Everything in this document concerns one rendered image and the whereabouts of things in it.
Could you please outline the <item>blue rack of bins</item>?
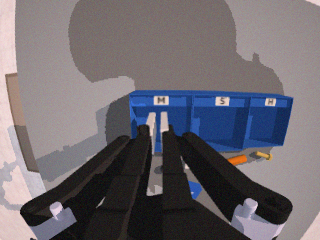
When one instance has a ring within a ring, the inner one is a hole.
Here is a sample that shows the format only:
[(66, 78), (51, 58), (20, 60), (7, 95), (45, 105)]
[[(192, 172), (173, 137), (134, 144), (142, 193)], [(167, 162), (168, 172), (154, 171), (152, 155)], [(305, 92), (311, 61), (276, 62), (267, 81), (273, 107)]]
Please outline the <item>blue rack of bins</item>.
[(162, 152), (161, 112), (167, 111), (175, 135), (193, 132), (216, 151), (283, 146), (293, 99), (270, 93), (135, 90), (129, 94), (131, 135), (136, 138), (137, 126), (146, 124), (149, 113), (156, 112), (155, 152)]

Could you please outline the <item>yellow bolt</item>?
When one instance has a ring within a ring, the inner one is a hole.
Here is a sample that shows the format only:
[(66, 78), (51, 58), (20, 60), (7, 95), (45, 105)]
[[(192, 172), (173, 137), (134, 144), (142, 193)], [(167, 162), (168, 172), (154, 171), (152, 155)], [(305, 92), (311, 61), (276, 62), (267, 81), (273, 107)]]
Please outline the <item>yellow bolt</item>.
[(272, 154), (264, 154), (264, 153), (256, 151), (255, 155), (266, 158), (266, 160), (268, 160), (268, 161), (271, 161), (271, 159), (272, 159)]

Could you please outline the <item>orange battery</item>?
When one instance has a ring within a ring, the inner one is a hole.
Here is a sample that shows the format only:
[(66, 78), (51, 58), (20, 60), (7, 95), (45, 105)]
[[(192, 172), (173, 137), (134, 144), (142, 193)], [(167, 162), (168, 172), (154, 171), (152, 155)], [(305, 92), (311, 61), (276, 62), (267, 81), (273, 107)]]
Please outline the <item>orange battery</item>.
[(240, 163), (243, 163), (243, 162), (247, 161), (245, 155), (236, 156), (236, 157), (233, 157), (233, 158), (229, 158), (227, 160), (229, 160), (230, 163), (232, 163), (233, 165), (240, 164)]

